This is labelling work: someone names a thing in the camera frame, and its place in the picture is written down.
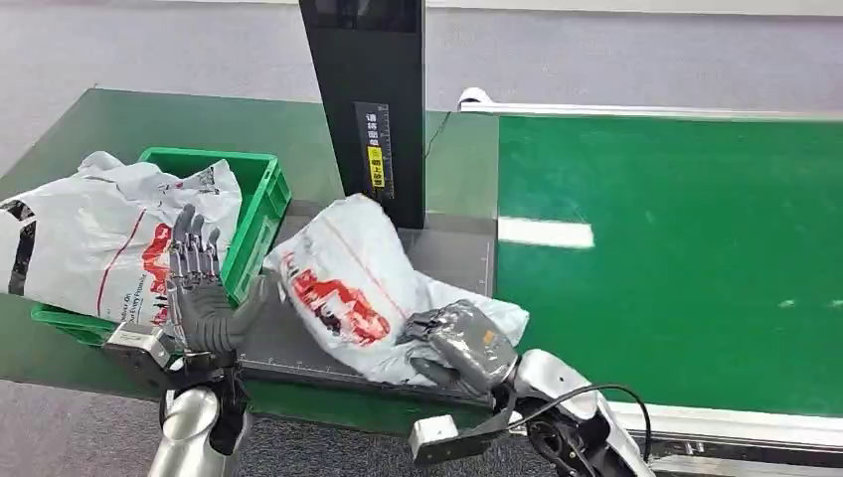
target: package in plastic bag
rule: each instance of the package in plastic bag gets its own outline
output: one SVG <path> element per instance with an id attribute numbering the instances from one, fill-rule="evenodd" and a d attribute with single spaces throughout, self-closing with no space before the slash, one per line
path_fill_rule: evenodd
<path id="1" fill-rule="evenodd" d="M 86 315 L 168 325 L 171 228 L 193 204 L 220 260 L 237 227 L 237 179 L 226 161 L 187 178 L 105 152 L 76 174 L 0 203 L 0 291 Z"/>
<path id="2" fill-rule="evenodd" d="M 468 299 L 517 344 L 529 315 L 413 269 L 381 207 L 363 195 L 334 202 L 266 257 L 319 346 L 366 379 L 430 385 L 408 362 L 427 354 L 398 344 L 408 318 Z"/>

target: robotic arm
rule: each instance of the robotic arm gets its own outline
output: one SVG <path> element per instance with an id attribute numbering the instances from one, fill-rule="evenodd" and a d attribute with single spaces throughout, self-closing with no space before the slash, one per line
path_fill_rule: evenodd
<path id="1" fill-rule="evenodd" d="M 233 311 L 220 281 L 219 231 L 202 238 L 202 216 L 187 206 L 173 226 L 167 298 L 171 339 L 160 327 L 122 323 L 103 347 L 130 373 L 162 391 L 161 443 L 150 477 L 228 477 L 252 418 L 235 349 L 257 318 L 269 279 L 252 280 Z M 176 357 L 176 350 L 183 356 Z"/>
<path id="2" fill-rule="evenodd" d="M 441 386 L 494 397 L 494 415 L 459 432 L 450 415 L 417 421 L 410 438 L 414 461 L 431 464 L 483 453 L 507 430 L 526 424 L 535 449 L 560 476 L 645 477 L 649 417 L 640 398 L 618 385 L 593 386 L 559 358 L 542 350 L 518 356 L 494 323 L 470 302 L 415 315 L 407 337 L 426 343 L 443 364 L 411 358 Z M 599 389 L 626 391 L 642 405 L 647 422 L 644 455 L 620 427 Z M 524 418 L 510 422 L 513 411 Z"/>

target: black cable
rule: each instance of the black cable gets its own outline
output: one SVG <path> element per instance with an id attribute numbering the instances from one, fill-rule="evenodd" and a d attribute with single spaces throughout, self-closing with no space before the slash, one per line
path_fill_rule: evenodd
<path id="1" fill-rule="evenodd" d="M 590 386 L 583 386 L 582 388 L 577 388 L 577 389 L 575 389 L 575 390 L 573 390 L 569 393 L 565 393 L 565 394 L 553 399 L 552 401 L 548 402 L 547 404 L 539 407 L 536 411 L 528 414 L 526 417 L 523 417 L 523 418 L 521 418 L 519 420 L 516 420 L 515 422 L 509 424 L 506 429 L 510 430 L 513 427 L 518 427 L 519 425 L 523 425 L 527 421 L 535 419 L 539 415 L 547 412 L 548 410 L 556 407 L 561 402 L 564 402 L 568 399 L 576 398 L 577 396 L 582 395 L 584 393 L 589 393 L 591 391 L 599 391 L 599 390 L 623 391 L 623 392 L 627 393 L 628 395 L 632 396 L 632 398 L 635 399 L 635 402 L 637 402 L 638 405 L 641 407 L 641 412 L 644 414 L 644 452 L 643 452 L 643 458 L 644 458 L 645 462 L 647 460 L 649 460 L 650 459 L 650 444 L 651 444 L 652 437 L 653 437 L 653 429 L 652 429 L 652 426 L 650 424 L 650 413 L 647 411 L 647 404 L 645 404 L 644 401 L 641 400 L 641 397 L 639 397 L 633 390 L 631 390 L 630 388 L 627 388 L 626 386 L 621 386 L 621 385 L 590 385 Z"/>
<path id="2" fill-rule="evenodd" d="M 427 149 L 424 151 L 424 159 L 427 159 L 427 156 L 430 154 L 430 148 L 433 147 L 433 141 L 435 141 L 439 134 L 444 130 L 445 124 L 447 124 L 447 121 L 450 119 L 450 114 L 451 111 L 445 115 L 445 118 L 439 124 L 439 128 L 436 129 L 436 132 L 430 138 L 430 141 L 427 142 Z"/>

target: black vertical post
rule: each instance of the black vertical post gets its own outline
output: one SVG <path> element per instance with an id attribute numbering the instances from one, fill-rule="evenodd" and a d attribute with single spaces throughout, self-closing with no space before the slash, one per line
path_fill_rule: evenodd
<path id="1" fill-rule="evenodd" d="M 424 0 L 299 0 L 346 195 L 424 226 Z"/>

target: yellow label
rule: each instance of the yellow label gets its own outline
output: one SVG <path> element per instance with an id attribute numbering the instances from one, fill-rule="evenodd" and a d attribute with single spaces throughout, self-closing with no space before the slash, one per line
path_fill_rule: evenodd
<path id="1" fill-rule="evenodd" d="M 372 175 L 372 186 L 384 188 L 387 186 L 384 180 L 384 153 L 380 147 L 367 146 L 369 154 L 369 174 Z"/>
<path id="2" fill-rule="evenodd" d="M 495 339 L 495 332 L 491 331 L 491 330 L 488 330 L 488 331 L 486 331 L 486 334 L 483 335 L 483 344 L 486 345 L 486 346 L 489 346 L 489 343 L 491 343 L 492 340 L 494 340 L 494 339 Z"/>

